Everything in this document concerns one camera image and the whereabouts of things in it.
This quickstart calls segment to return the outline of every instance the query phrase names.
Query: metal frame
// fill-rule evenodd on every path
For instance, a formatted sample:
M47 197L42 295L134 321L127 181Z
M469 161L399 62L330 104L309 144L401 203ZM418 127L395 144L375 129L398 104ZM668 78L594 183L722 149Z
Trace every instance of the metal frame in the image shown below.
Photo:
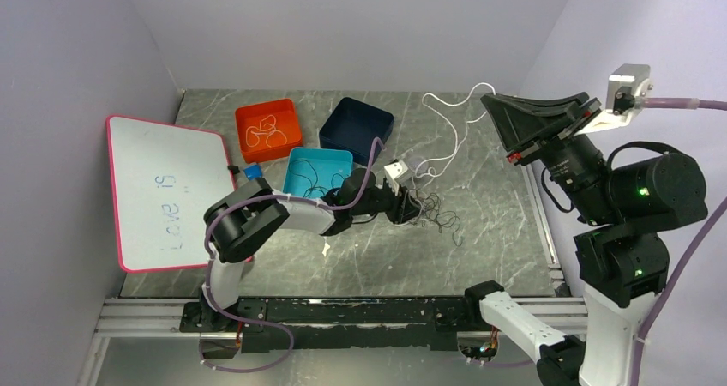
M569 335L585 335L583 298L514 298L543 323ZM111 339L234 340L234 332L182 333L184 305L198 299L107 299L101 309L79 386L95 386ZM489 331L457 332L458 338L487 338Z

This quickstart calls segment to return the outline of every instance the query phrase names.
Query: table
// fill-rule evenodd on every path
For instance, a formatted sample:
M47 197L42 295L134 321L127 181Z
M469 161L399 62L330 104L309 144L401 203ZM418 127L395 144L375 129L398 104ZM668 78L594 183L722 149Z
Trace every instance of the table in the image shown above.
M445 157L454 133L422 105L423 93L188 90L176 124L219 132L233 164L247 166L240 153L234 112L240 106L290 98L296 106L306 147L318 146L318 130L343 97L362 100L394 115L394 130L374 165L380 183L383 166L412 156ZM448 102L461 93L437 93ZM428 104L449 116L460 138L464 121L484 108L478 96L462 107ZM450 295L485 280L497 280L513 295L553 295L551 254L545 249L525 171L509 165L490 119L470 124L466 141L451 166L422 193L436 193L442 211L453 210L460 229L436 225L394 226L386 216L327 238L309 232L279 231L258 251L240 282L241 295L399 296ZM440 170L444 164L434 162ZM282 188L287 159L261 164L267 181ZM240 185L246 179L237 178ZM461 236L462 244L455 245ZM202 269L129 274L121 291L128 297L189 297L199 294Z

